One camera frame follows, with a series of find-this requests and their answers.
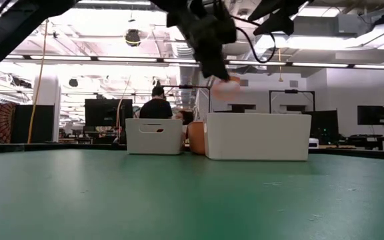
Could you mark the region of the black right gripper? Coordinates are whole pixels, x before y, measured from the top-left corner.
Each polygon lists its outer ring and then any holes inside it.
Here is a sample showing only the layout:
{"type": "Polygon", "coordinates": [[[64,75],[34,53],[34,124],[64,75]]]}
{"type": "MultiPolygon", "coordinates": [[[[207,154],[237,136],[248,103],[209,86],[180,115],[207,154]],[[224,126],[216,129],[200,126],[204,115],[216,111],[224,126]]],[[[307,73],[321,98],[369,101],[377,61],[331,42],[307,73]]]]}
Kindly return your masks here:
{"type": "Polygon", "coordinates": [[[270,14],[268,20],[257,27],[254,35],[266,35],[273,32],[283,32],[292,35],[294,32],[294,22],[288,16],[295,15],[308,0],[261,0],[254,11],[248,17],[249,21],[256,21],[275,10],[279,9],[280,14],[270,14]]]}

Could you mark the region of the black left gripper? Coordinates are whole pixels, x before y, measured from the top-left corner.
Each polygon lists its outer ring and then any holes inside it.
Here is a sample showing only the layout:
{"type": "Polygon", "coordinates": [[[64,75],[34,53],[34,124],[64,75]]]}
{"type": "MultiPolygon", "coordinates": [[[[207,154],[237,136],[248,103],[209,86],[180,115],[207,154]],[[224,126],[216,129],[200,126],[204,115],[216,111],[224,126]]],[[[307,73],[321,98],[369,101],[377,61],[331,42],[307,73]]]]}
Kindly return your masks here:
{"type": "Polygon", "coordinates": [[[186,42],[199,45],[204,78],[214,76],[228,82],[222,49],[237,40],[235,21],[222,1],[179,1],[179,10],[168,12],[167,27],[176,26],[186,42]]]}

